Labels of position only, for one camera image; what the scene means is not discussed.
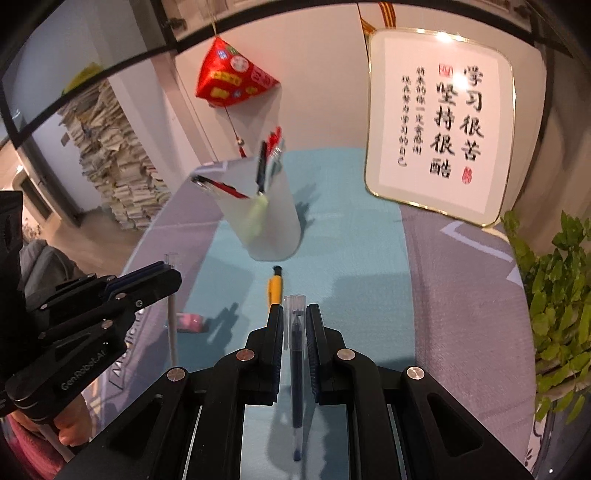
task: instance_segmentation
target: hand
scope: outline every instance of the hand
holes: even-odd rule
[[[12,418],[30,432],[38,432],[39,428],[29,417],[20,410],[11,413]],[[53,423],[60,431],[58,438],[62,445],[75,447],[88,442],[92,434],[92,420],[86,402],[82,395],[78,395],[72,403],[53,419]]]

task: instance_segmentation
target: table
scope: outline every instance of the table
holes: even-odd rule
[[[425,368],[523,461],[534,414],[534,356],[510,246],[500,229],[487,233],[373,197],[363,185],[364,158],[363,150],[346,148],[286,154],[304,236],[296,254],[281,262],[285,293],[318,303],[325,325],[377,364]],[[244,162],[214,166],[207,175],[226,181]],[[190,371],[210,367],[265,324],[273,263],[250,259],[214,201],[189,181],[126,269],[169,252],[178,253],[183,276],[179,311],[209,322],[207,333],[179,334],[180,363]],[[169,367],[165,308],[161,302],[138,316],[125,358],[87,392],[101,427]],[[286,360],[278,403],[246,410],[242,477],[346,478],[344,408],[314,408],[309,396],[304,460],[293,462]]]

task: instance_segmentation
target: pen cap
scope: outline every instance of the pen cap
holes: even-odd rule
[[[304,326],[306,325],[306,296],[291,295],[289,301],[290,313],[290,349],[301,351],[303,349]]]

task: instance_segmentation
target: red pen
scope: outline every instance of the red pen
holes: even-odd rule
[[[203,177],[201,175],[198,175],[195,178],[195,180],[200,183],[209,183],[209,184],[213,185],[215,188],[218,188],[221,191],[226,192],[229,195],[232,195],[233,197],[236,197],[237,199],[247,199],[248,198],[248,196],[244,195],[243,193],[240,193],[234,187],[230,187],[230,185],[226,185],[225,183],[220,183],[218,181],[208,179],[207,177]]]
[[[267,140],[267,159],[273,149],[277,146],[279,141],[281,140],[281,127],[277,127],[274,132],[271,132],[269,135],[269,139]]]

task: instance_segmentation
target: pink sleeve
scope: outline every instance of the pink sleeve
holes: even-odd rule
[[[14,453],[21,458],[22,456],[39,474],[43,480],[53,480],[55,475],[64,466],[65,461],[54,448],[44,439],[37,437],[33,433],[23,428],[10,415],[7,416],[11,429],[16,437],[19,451]]]

